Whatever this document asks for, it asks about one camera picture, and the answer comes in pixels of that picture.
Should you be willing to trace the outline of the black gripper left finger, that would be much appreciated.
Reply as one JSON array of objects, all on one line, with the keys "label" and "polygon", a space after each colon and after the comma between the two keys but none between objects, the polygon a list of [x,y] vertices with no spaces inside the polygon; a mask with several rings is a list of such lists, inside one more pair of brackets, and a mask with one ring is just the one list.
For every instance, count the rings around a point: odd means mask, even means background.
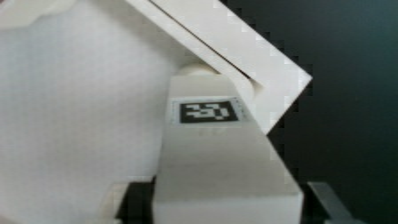
[{"label": "black gripper left finger", "polygon": [[110,185],[94,217],[87,224],[153,224],[153,194],[156,177]]}]

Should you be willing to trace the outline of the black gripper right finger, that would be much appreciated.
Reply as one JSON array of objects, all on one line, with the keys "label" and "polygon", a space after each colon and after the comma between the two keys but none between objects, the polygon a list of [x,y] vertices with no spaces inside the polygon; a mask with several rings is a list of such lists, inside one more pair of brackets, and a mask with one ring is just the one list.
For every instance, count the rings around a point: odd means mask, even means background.
[{"label": "black gripper right finger", "polygon": [[346,209],[334,189],[325,182],[302,184],[304,207],[300,224],[368,224]]}]

